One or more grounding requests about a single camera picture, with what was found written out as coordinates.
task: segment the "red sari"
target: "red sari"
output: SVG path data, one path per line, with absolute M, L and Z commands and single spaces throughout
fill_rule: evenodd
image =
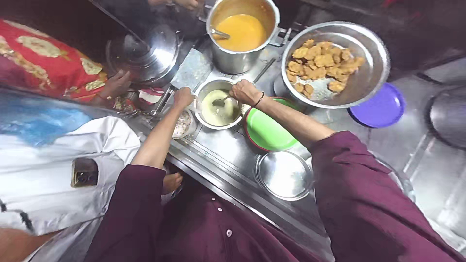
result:
M 52 37 L 0 20 L 0 82 L 51 97 L 90 101 L 105 85 L 102 65 Z

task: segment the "purple plate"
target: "purple plate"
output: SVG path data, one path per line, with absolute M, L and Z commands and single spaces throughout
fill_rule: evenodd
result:
M 390 126 L 403 116 L 405 102 L 397 88 L 385 83 L 368 101 L 349 109 L 351 115 L 370 127 Z

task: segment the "black bracelet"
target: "black bracelet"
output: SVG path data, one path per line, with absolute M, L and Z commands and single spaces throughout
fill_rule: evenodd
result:
M 253 106 L 254 108 L 256 107 L 257 104 L 259 104 L 260 101 L 264 98 L 265 92 L 262 92 L 262 96 L 260 97 L 259 101 Z

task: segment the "green plate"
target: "green plate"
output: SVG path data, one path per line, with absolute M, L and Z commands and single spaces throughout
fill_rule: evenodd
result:
M 283 98 L 274 98 L 274 100 L 296 109 L 288 100 Z M 247 137 L 251 142 L 265 151 L 287 150 L 298 142 L 298 140 L 279 123 L 256 108 L 251 108 L 246 113 L 246 124 L 244 127 Z

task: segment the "spoon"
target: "spoon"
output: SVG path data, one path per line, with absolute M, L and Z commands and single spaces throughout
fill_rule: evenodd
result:
M 215 105 L 215 106 L 221 106 L 221 107 L 224 107 L 225 106 L 225 100 L 229 99 L 231 96 L 226 96 L 225 98 L 223 99 L 215 99 L 212 104 Z
M 230 39 L 230 35 L 229 34 L 225 34 L 223 33 L 222 31 L 218 31 L 217 29 L 214 29 L 212 28 L 212 31 L 211 31 L 212 34 L 217 34 L 225 39 Z

